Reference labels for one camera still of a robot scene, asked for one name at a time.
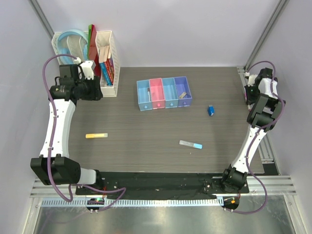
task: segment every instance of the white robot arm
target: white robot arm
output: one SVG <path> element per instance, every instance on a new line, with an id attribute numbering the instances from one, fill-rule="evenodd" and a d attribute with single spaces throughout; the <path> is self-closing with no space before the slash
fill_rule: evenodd
<path id="1" fill-rule="evenodd" d="M 94 62 L 85 61 L 75 64 L 61 65 L 59 84 L 50 89 L 57 111 L 57 124 L 51 151 L 51 169 L 55 184 L 89 184 L 102 188 L 101 179 L 97 181 L 99 171 L 81 168 L 80 165 L 69 159 L 68 138 L 70 123 L 79 99 L 100 100 L 103 95 L 100 90 L 99 77 L 94 76 Z M 52 103 L 50 103 L 50 117 L 46 138 L 39 158 L 31 160 L 31 168 L 43 182 L 49 185 L 47 176 L 47 157 L 49 142 L 54 121 Z"/>
<path id="2" fill-rule="evenodd" d="M 247 117 L 249 127 L 245 141 L 236 159 L 230 164 L 229 168 L 224 171 L 222 176 L 222 185 L 226 192 L 241 190 L 242 186 L 244 186 L 249 172 L 246 164 L 248 148 L 252 141 L 254 141 L 248 153 L 247 161 L 249 165 L 262 138 L 274 127 L 274 124 L 268 127 L 266 126 L 278 118 L 282 111 L 282 103 L 273 95 L 273 93 L 277 95 L 276 78 L 272 83 L 273 92 L 270 87 L 272 69 L 264 68 L 261 69 L 259 75 L 247 75 L 249 79 L 248 85 L 245 86 L 246 104 L 253 105 L 253 107 Z"/>

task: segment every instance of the purple bin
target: purple bin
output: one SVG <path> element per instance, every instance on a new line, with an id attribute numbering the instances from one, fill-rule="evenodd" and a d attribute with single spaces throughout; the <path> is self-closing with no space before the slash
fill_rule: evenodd
<path id="1" fill-rule="evenodd" d="M 190 106 L 192 103 L 192 95 L 186 77 L 175 77 L 175 87 L 179 98 L 177 106 Z M 183 98 L 180 98 L 183 92 L 186 92 L 186 95 Z"/>

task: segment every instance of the white marker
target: white marker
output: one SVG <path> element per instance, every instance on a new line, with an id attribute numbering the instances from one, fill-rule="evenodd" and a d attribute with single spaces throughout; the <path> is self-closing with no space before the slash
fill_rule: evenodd
<path id="1" fill-rule="evenodd" d="M 188 142 L 188 141 L 184 141 L 184 140 L 181 140 L 179 142 L 180 145 L 185 145 L 185 146 L 188 146 L 188 147 L 193 147 L 193 148 L 196 148 L 196 149 L 202 149 L 203 148 L 203 145 L 201 144 L 196 144 L 196 143 L 192 143 L 192 142 Z"/>

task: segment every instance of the blue cap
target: blue cap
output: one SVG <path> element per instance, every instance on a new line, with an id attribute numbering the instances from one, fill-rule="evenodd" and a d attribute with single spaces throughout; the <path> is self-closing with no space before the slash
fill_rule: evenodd
<path id="1" fill-rule="evenodd" d="M 203 148 L 203 145 L 201 145 L 201 144 L 195 144 L 194 143 L 193 146 L 194 146 L 194 148 L 197 148 L 197 149 L 200 149 L 200 150 Z"/>

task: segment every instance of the red book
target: red book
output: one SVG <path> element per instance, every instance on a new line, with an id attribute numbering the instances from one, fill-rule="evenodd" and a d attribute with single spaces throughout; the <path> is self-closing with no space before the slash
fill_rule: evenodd
<path id="1" fill-rule="evenodd" d="M 107 74 L 109 76 L 109 80 L 111 81 L 111 83 L 113 83 L 113 75 L 112 75 L 112 72 L 111 72 L 111 69 L 110 69 L 110 66 L 109 66 L 109 61 L 108 61 L 108 51 L 109 51 L 109 45 L 107 45 L 105 47 L 105 54 L 104 54 L 104 60 L 103 60 L 103 63 L 105 65 L 105 68 L 106 68 L 106 71 L 107 71 Z"/>
<path id="2" fill-rule="evenodd" d="M 111 69 L 110 69 L 110 67 L 109 67 L 109 62 L 108 62 L 108 60 L 106 60 L 106 62 L 104 62 L 104 64 L 105 64 L 105 67 L 106 67 L 106 70 L 107 70 L 109 79 L 111 80 L 111 83 L 113 83 L 114 79 L 113 79 L 112 71 L 111 71 Z"/>
<path id="3" fill-rule="evenodd" d="M 98 63 L 98 50 L 96 46 L 96 36 L 97 36 L 97 30 L 95 26 L 92 24 L 92 30 L 91 30 L 91 37 L 89 41 L 89 60 L 93 60 L 96 64 L 96 67 L 94 68 L 94 74 L 98 77 L 101 77 L 101 67 Z"/>
<path id="4" fill-rule="evenodd" d="M 110 66 L 110 68 L 111 68 L 111 72 L 112 72 L 113 79 L 115 79 L 115 71 L 114 71 L 113 58 L 112 58 L 112 57 L 113 57 L 113 56 L 112 56 L 112 53 L 111 53 L 111 47 L 109 47 L 107 60 L 108 60 L 109 66 Z"/>

